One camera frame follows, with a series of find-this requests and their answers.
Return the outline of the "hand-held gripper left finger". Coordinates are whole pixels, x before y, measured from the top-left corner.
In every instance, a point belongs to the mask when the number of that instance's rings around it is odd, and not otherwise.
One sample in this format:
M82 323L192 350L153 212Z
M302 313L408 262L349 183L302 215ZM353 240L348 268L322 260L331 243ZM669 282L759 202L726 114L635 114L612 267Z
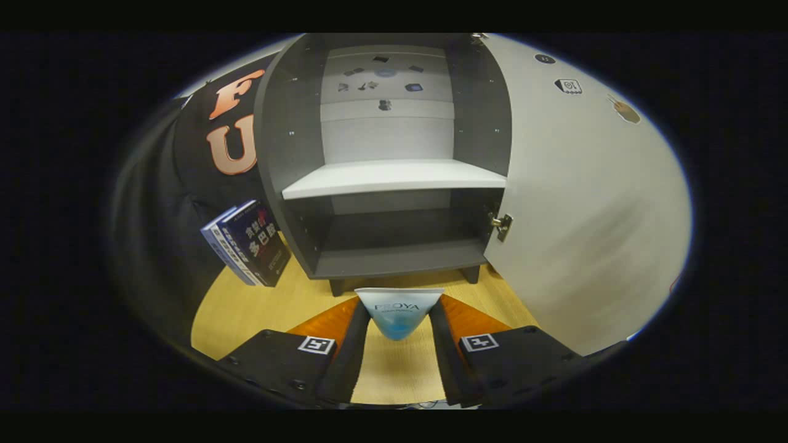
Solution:
M287 332L261 330L217 365L268 404L337 409L351 403L370 320L353 297Z

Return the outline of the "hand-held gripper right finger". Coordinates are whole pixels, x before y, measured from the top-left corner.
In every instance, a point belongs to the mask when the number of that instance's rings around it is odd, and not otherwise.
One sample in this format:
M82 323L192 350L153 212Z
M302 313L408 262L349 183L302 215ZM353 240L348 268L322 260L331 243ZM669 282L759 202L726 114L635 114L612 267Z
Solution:
M517 407L582 369L582 356L539 327L510 327L450 295L439 298L430 322L450 405Z

